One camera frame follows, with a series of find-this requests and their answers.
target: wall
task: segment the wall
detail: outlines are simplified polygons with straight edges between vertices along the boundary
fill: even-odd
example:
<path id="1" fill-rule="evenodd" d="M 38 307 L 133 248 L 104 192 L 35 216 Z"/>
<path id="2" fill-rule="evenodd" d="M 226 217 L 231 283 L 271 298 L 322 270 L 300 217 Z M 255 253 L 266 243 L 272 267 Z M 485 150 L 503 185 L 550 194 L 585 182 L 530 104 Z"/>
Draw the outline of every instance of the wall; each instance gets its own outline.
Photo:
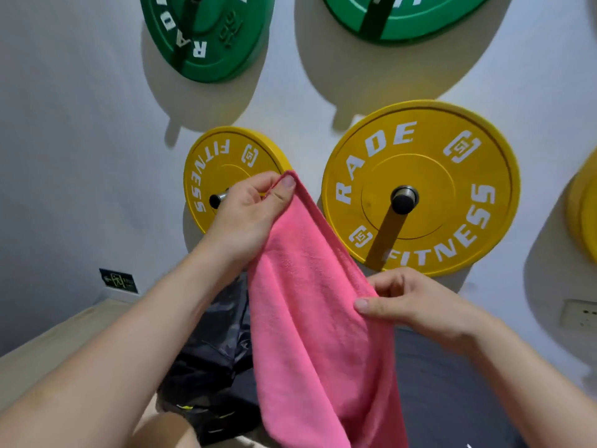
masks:
<path id="1" fill-rule="evenodd" d="M 160 58 L 138 0 L 4 0 L 0 354 L 96 301 L 99 267 L 132 273 L 144 292 L 186 254 L 182 170 L 206 129 L 270 136 L 317 200 L 351 123 L 388 103 L 439 98 L 491 120 L 521 168 L 514 224 L 461 275 L 462 294 L 592 389 L 590 340 L 557 327 L 576 291 L 542 277 L 577 270 L 561 260 L 577 252 L 556 202 L 597 144 L 596 6 L 490 0 L 444 35 L 395 49 L 352 37 L 321 0 L 276 0 L 258 62 L 232 82 L 199 85 Z M 593 298 L 596 271 L 574 258 L 575 289 Z M 545 288 L 559 291 L 543 299 Z"/>

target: electrical outlet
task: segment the electrical outlet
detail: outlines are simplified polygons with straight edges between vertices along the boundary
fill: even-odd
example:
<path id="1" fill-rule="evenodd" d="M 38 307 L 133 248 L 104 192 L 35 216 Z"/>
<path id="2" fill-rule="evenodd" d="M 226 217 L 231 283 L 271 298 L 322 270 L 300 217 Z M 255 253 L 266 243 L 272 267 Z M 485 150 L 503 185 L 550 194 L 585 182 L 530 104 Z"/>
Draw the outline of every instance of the electrical outlet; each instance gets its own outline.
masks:
<path id="1" fill-rule="evenodd" d="M 560 325 L 564 329 L 597 334 L 597 301 L 566 301 Z"/>

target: pink towel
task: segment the pink towel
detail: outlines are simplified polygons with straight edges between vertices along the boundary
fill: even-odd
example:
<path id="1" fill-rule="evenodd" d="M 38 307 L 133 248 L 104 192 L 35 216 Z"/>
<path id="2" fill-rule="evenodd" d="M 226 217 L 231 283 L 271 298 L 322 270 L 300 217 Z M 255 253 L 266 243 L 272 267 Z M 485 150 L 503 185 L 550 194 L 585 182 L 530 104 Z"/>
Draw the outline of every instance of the pink towel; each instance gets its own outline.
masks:
<path id="1" fill-rule="evenodd" d="M 393 327 L 366 321 L 376 292 L 296 174 L 290 206 L 249 267 L 265 428 L 287 448 L 405 448 Z"/>

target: green weight plate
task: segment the green weight plate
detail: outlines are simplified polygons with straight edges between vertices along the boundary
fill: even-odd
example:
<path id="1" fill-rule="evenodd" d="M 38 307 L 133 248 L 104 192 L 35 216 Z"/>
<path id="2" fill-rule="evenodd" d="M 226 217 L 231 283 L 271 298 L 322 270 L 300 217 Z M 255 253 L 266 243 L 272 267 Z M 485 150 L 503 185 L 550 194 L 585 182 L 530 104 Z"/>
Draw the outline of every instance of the green weight plate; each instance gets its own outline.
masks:
<path id="1" fill-rule="evenodd" d="M 147 29 L 183 76 L 204 83 L 231 79 L 267 40 L 274 0 L 141 0 Z"/>
<path id="2" fill-rule="evenodd" d="M 363 39 L 393 42 L 430 35 L 486 0 L 324 0 L 332 14 Z"/>

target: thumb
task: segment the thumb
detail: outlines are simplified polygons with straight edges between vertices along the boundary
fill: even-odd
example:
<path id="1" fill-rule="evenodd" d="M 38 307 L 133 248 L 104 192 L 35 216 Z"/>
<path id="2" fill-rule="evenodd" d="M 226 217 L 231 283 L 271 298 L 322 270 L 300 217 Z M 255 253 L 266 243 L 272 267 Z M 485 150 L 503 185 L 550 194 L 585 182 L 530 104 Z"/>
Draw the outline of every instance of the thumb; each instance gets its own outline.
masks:
<path id="1" fill-rule="evenodd" d="M 266 216 L 272 220 L 278 217 L 293 198 L 296 181 L 290 174 L 284 176 L 261 202 Z"/>
<path id="2" fill-rule="evenodd" d="M 356 299 L 354 309 L 364 316 L 407 323 L 413 317 L 413 297 L 412 294 L 406 294 L 400 297 Z"/>

